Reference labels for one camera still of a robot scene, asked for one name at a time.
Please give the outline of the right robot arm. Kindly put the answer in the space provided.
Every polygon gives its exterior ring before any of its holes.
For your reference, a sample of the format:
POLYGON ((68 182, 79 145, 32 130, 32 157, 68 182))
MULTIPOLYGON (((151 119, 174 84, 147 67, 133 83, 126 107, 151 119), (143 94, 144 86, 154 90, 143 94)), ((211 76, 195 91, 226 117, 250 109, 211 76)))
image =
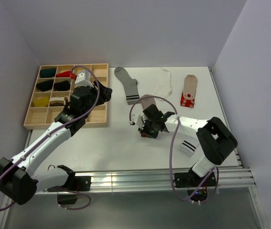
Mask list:
POLYGON ((156 139, 159 132, 173 132, 186 135, 194 140, 189 148, 202 149, 203 155, 192 166, 189 174, 190 183, 201 185, 206 174, 221 165, 238 146, 238 142, 226 125, 218 117, 209 120, 179 116, 174 112, 162 113, 152 104, 143 115, 131 115, 131 125, 136 125, 141 135, 156 139))

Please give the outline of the beige sock with rust stripes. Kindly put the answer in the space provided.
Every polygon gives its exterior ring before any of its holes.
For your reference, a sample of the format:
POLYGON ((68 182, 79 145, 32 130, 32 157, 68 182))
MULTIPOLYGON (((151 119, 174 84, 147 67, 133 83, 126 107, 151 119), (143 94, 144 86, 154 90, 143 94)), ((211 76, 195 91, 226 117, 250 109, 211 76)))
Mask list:
POLYGON ((150 97, 150 95, 145 94, 141 97, 141 105, 143 107, 143 117, 142 121, 144 126, 139 129, 141 137, 153 138, 158 136, 158 131, 155 130, 155 120, 158 115, 158 109, 156 106, 155 99, 150 97))

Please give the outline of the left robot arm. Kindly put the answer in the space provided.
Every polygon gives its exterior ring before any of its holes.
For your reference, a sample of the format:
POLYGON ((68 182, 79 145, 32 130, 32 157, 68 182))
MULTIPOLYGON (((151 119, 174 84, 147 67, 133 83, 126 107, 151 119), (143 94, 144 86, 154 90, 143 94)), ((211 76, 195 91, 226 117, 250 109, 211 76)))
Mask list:
POLYGON ((37 174, 36 170, 57 147, 83 127, 96 106, 111 100, 111 94, 112 89, 99 81, 94 81, 92 87, 76 87, 70 101, 34 143, 11 159, 0 159, 0 192, 23 205, 44 189, 75 189, 75 172, 67 166, 59 165, 43 174, 37 174))

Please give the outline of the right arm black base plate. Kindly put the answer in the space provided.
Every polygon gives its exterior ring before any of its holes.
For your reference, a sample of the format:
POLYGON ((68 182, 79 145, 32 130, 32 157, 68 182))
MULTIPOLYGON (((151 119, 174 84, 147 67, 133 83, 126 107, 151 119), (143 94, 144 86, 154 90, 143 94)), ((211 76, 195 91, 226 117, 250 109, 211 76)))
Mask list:
MULTIPOLYGON (((194 172, 179 172, 174 173, 174 186, 176 188, 197 187, 202 181, 203 177, 199 177, 194 172)), ((216 185, 216 177, 214 172, 207 177, 202 186, 214 187, 216 185)))

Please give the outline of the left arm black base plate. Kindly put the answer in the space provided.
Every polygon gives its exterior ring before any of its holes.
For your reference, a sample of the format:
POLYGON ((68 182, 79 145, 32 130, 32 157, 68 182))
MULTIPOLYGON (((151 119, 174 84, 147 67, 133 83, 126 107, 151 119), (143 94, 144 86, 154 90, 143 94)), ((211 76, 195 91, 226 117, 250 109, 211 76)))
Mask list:
POLYGON ((69 178, 63 186, 48 188, 48 192, 59 191, 89 191, 91 185, 91 176, 75 176, 69 178))

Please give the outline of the dark grey sock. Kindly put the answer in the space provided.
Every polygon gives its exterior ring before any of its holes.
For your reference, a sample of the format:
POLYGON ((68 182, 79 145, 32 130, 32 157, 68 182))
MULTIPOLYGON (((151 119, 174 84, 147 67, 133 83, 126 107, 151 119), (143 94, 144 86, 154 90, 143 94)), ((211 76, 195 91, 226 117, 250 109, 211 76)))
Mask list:
POLYGON ((104 104, 106 102, 109 102, 111 100, 111 94, 113 90, 111 88, 107 88, 104 86, 101 86, 100 88, 100 94, 99 94, 99 101, 104 104))

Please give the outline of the plain white sock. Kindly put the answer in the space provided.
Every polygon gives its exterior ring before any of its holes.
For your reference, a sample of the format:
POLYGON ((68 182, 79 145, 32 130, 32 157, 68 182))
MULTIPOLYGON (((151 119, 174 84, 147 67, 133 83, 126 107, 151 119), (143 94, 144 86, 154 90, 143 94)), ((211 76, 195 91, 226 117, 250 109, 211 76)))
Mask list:
POLYGON ((171 72, 164 68, 161 68, 157 72, 153 95, 161 98, 167 98, 172 93, 171 76, 171 72))

